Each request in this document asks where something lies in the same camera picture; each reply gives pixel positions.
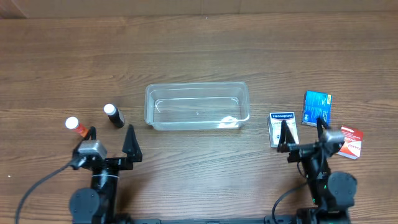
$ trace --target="empty storage container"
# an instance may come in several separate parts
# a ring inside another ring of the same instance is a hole
[[[145,122],[156,130],[238,128],[250,117],[244,82],[151,84]]]

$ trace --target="wooden tabletop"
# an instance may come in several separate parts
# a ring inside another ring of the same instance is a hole
[[[261,218],[303,182],[269,146],[266,117],[302,116],[306,90],[333,95],[331,126],[364,132],[361,157],[335,155],[332,170],[358,180],[355,223],[398,222],[398,13],[296,13],[0,21],[0,223],[36,181],[66,164],[79,135],[65,119],[96,126],[108,157],[122,156],[127,126],[144,160],[122,171],[119,208],[133,218]],[[243,81],[251,119],[241,129],[160,132],[144,121],[151,83]],[[316,128],[298,124],[300,143]],[[69,198],[90,185],[67,169],[38,187],[21,223],[70,223]],[[308,188],[277,214],[312,206]]]

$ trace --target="black bottle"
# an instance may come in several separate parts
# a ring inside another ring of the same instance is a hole
[[[104,112],[116,127],[121,128],[124,126],[124,116],[117,107],[109,103],[104,106]]]

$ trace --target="bandage box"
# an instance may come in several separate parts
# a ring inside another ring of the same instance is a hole
[[[345,136],[344,145],[337,154],[350,159],[359,158],[361,155],[363,132],[347,126],[342,126],[341,132]]]
[[[318,117],[321,117],[329,124],[331,100],[332,96],[330,94],[307,91],[304,96],[302,124],[316,127]]]
[[[296,119],[294,112],[281,112],[281,113],[269,113],[268,117],[268,128],[269,128],[269,141],[271,147],[278,147],[280,139],[280,127],[282,121],[285,120],[287,126],[292,133],[294,141],[298,144],[299,137],[297,136]]]

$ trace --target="red box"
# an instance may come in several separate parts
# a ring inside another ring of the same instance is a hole
[[[344,139],[345,143],[337,154],[350,159],[359,158],[361,155],[363,132],[347,126],[342,126],[341,132],[346,136]]]

